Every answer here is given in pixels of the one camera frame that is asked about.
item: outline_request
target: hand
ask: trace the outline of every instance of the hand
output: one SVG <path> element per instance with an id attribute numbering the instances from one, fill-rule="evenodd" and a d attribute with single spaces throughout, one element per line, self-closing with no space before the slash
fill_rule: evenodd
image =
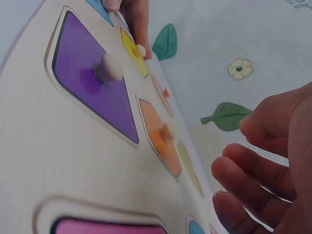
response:
<path id="1" fill-rule="evenodd" d="M 227 146 L 212 164 L 214 177 L 229 191 L 213 198 L 222 225 L 231 234 L 271 233 L 245 206 L 275 234 L 312 233 L 312 83 L 265 99 L 240 130 L 249 143 L 288 158 L 290 166 L 239 144 Z"/>
<path id="2" fill-rule="evenodd" d="M 146 50 L 145 59 L 152 58 L 152 51 L 148 44 L 148 0 L 104 0 L 107 11 L 115 12 L 120 9 L 124 16 L 136 44 L 141 44 Z"/>

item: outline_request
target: blue puzzle piece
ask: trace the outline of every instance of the blue puzzle piece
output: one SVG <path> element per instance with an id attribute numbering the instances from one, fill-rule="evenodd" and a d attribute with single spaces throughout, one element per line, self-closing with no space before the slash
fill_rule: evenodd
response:
<path id="1" fill-rule="evenodd" d="M 104 19 L 106 19 L 107 22 L 109 22 L 112 26 L 114 26 L 114 23 L 112 22 L 111 18 L 105 11 L 101 0 L 86 0 L 101 16 L 103 16 Z"/>

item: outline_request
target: fingernail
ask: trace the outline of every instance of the fingernail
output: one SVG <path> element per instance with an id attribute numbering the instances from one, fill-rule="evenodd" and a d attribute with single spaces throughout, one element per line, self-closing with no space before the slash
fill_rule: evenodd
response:
<path id="1" fill-rule="evenodd" d="M 121 0 L 102 0 L 102 4 L 107 11 L 116 12 L 120 8 Z"/>
<path id="2" fill-rule="evenodd" d="M 249 119 L 249 116 L 244 117 L 240 122 L 239 122 L 239 126 L 242 126 L 243 124 L 245 124 Z"/>
<path id="3" fill-rule="evenodd" d="M 213 202 L 214 202 L 215 196 L 216 196 L 217 194 L 219 194 L 219 193 L 222 193 L 222 192 L 223 192 L 223 191 L 220 190 L 220 191 L 216 192 L 216 193 L 213 195 Z"/>

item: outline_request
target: child's hand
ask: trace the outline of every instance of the child's hand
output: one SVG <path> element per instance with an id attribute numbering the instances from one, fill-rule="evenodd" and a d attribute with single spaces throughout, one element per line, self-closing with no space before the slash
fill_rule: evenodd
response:
<path id="1" fill-rule="evenodd" d="M 135 38 L 136 44 L 141 44 L 146 49 L 145 59 L 152 58 L 152 51 L 148 44 L 148 0 L 103 0 L 107 11 L 120 12 L 126 19 L 130 32 Z"/>

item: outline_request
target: green leaf print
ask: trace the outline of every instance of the green leaf print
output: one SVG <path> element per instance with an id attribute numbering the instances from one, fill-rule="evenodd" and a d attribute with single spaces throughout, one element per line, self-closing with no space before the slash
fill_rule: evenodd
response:
<path id="1" fill-rule="evenodd" d="M 159 60 L 172 58 L 177 51 L 176 29 L 173 24 L 167 24 L 157 36 L 153 51 Z"/>
<path id="2" fill-rule="evenodd" d="M 200 122 L 206 124 L 213 121 L 223 131 L 234 131 L 239 129 L 240 121 L 251 113 L 251 110 L 241 105 L 224 102 L 217 107 L 212 116 L 202 118 Z"/>

